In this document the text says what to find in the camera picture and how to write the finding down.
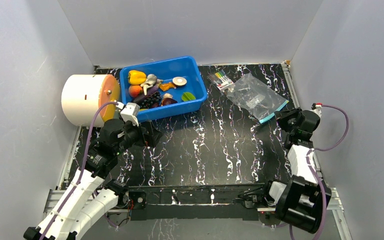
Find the clear zip top bag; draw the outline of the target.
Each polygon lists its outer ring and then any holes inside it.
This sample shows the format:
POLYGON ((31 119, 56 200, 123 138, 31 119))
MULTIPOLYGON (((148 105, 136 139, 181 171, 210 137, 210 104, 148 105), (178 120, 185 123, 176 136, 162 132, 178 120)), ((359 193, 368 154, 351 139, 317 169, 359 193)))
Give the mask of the clear zip top bag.
POLYGON ((275 116, 289 102, 268 85, 247 73, 227 91, 227 98, 240 108, 246 109, 263 124, 275 116))

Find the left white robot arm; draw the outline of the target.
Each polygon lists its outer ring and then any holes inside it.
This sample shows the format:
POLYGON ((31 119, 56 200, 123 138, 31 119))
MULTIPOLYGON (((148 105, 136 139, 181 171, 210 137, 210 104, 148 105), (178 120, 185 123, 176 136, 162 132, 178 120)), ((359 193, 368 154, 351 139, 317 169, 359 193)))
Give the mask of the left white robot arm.
POLYGON ((85 147, 82 166, 51 212, 38 226, 26 229, 26 240, 80 240, 85 233, 110 209, 139 207, 139 194, 115 179, 109 181, 95 198, 110 171, 117 165, 119 154, 130 147, 155 147, 162 133, 152 121, 135 125, 132 121, 110 119, 99 131, 99 136, 85 147))

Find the yellow bell pepper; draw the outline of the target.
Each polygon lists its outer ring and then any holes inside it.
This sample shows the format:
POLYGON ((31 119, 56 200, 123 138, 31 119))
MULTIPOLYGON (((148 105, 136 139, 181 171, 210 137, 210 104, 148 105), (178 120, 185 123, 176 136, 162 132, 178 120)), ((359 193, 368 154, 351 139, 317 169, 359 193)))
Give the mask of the yellow bell pepper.
POLYGON ((130 70, 127 79, 130 85, 141 85, 147 80, 147 75, 142 71, 130 70))

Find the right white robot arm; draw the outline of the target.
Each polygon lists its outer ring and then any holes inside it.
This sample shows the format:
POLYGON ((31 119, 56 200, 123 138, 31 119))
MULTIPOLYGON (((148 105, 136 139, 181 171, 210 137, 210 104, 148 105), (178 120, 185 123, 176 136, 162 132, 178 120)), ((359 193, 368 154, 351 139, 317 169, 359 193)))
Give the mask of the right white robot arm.
POLYGON ((291 226, 315 234, 327 210, 332 192, 317 175, 311 137, 320 124, 322 104, 310 110, 294 108, 274 113, 278 126, 286 132, 283 143, 292 172, 291 179, 278 179, 266 185, 240 193, 245 208, 256 208, 264 203, 275 207, 275 217, 291 226))

